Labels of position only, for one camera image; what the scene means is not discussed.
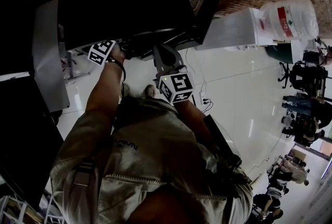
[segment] gray panel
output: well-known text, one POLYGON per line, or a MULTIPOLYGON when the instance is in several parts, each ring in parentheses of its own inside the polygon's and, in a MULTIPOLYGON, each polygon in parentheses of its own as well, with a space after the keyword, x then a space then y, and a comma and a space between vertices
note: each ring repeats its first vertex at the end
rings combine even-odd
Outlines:
POLYGON ((35 80, 48 110, 69 107, 58 47, 58 0, 36 10, 32 55, 35 80))

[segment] zipper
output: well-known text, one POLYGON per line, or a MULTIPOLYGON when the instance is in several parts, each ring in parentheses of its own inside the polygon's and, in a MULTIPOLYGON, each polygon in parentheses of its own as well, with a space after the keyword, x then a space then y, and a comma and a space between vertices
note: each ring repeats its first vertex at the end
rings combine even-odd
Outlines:
MULTIPOLYGON (((130 177, 130 176, 124 176, 124 175, 119 175, 119 174, 107 174, 105 175, 105 178, 107 179, 111 179, 111 178, 122 178, 122 179, 126 179, 126 180, 130 180, 130 181, 138 181, 138 182, 145 182, 145 183, 152 183, 152 184, 167 184, 167 183, 164 183, 163 181, 159 181, 159 180, 151 180, 151 179, 144 179, 144 178, 135 178, 135 177, 130 177)), ((174 184, 171 183, 171 185, 179 190, 180 192, 182 193, 187 193, 187 194, 190 194, 190 195, 193 195, 194 197, 196 198, 210 198, 210 199, 225 199, 224 196, 222 195, 210 195, 210 194, 199 194, 199 193, 188 193, 186 191, 183 191, 181 190, 179 187, 175 186, 174 184)))

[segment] hand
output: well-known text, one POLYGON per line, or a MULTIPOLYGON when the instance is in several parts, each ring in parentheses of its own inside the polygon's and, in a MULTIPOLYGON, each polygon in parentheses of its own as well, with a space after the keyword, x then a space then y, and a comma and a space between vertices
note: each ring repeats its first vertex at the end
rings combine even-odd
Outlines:
POLYGON ((119 61, 121 64, 123 64, 124 60, 126 59, 126 54, 121 51, 118 44, 114 45, 112 51, 110 51, 110 56, 119 61))

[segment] blue pants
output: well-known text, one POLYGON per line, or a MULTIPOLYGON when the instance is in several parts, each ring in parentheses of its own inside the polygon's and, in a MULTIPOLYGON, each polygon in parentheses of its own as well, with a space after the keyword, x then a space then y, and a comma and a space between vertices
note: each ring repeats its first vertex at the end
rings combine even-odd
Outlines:
POLYGON ((311 116, 312 100, 303 99, 296 96, 287 96, 286 101, 296 103, 296 106, 286 105, 286 108, 292 111, 295 111, 299 114, 311 116))

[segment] power outlet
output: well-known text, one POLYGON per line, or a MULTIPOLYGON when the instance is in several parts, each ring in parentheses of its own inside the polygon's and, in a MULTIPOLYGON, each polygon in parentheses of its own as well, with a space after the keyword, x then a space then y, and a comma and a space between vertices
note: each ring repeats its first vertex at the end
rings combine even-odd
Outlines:
POLYGON ((201 98, 201 104, 204 105, 204 100, 206 99, 205 97, 205 92, 204 91, 201 91, 199 93, 199 97, 201 98))

